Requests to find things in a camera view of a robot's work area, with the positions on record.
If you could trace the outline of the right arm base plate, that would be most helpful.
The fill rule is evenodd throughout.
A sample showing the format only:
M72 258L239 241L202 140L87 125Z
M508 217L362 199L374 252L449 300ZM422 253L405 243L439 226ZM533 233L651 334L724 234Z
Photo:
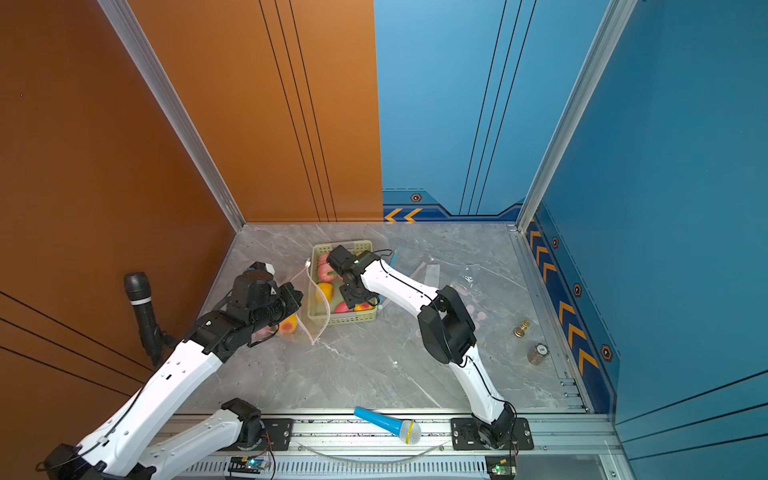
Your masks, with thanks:
M519 417L514 425L512 440L509 433L502 435L498 447L485 442L479 433L477 420L473 417L458 417L450 420L451 440L456 451L470 450L508 450L531 451L535 448L533 434L526 418Z

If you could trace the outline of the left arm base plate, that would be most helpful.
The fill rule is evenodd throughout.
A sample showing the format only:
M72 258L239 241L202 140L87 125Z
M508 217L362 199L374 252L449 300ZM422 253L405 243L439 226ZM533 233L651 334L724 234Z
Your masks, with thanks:
M287 451L290 446L293 427L294 420L292 418L248 420L242 426L233 447L240 451L259 452L269 449L274 452Z

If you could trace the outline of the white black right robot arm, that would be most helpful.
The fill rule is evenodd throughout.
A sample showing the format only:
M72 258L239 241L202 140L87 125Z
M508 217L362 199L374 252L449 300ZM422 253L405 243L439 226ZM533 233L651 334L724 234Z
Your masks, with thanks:
M354 254L337 246L328 262L341 277L347 306L383 297L417 319L424 348L451 368L464 390L483 444L491 449L511 448L518 414L487 373L474 322L460 294L450 286L438 289L420 283L369 250Z

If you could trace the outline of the clear zip-top bag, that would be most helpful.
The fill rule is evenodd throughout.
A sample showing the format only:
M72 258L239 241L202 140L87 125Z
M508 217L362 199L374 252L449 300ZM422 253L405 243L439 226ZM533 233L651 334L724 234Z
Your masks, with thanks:
M304 266L295 272L292 276L286 278L290 281L296 290L303 293L302 306L297 313L298 327L292 335L279 335L278 326L276 330L264 338L255 338L253 333L250 340L253 343L264 342L268 339L280 339L287 342L314 345L325 331L330 321L330 306L327 302L318 302L315 298L315 290L318 285L311 277L311 260L309 258L304 262Z

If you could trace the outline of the light green perforated basket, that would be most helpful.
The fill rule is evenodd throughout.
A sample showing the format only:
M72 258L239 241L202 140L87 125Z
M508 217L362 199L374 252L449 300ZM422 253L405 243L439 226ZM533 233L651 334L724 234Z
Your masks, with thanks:
M346 241L346 242L340 242L340 243L325 243L325 244L317 244L313 247L312 250L312 256L311 256L311 277L314 281L316 281L318 284L321 283L321 281L318 279L317 276L317 269L320 266L318 263L318 258L326 253L330 253L331 250L338 246L343 245L348 250L350 250L355 255L359 255L363 253L366 250L373 250L373 244L370 240L353 240L353 241ZM343 297L341 295L341 292L339 291L339 287L342 285L343 281L341 277L339 277L336 281L331 283L334 286L333 291L333 298L331 302L329 303L330 306L330 321L328 323L329 326L332 325L342 325L342 324L349 324L349 323L360 323L360 322L369 322L373 321L376 318L377 309L374 307L373 310L369 311L353 311L350 313L342 313L342 314L335 314L334 309L343 302Z

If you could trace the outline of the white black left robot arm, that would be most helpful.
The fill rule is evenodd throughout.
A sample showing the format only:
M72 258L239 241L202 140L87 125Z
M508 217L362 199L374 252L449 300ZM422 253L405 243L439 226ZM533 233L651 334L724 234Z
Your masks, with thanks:
M57 446L36 466L50 479L172 479L225 447L270 448L260 410L235 398L172 438L154 437L186 399L254 334L277 332L302 306L292 283L279 285L272 267L255 263L239 275L217 310L198 318L167 359L119 410L78 444Z

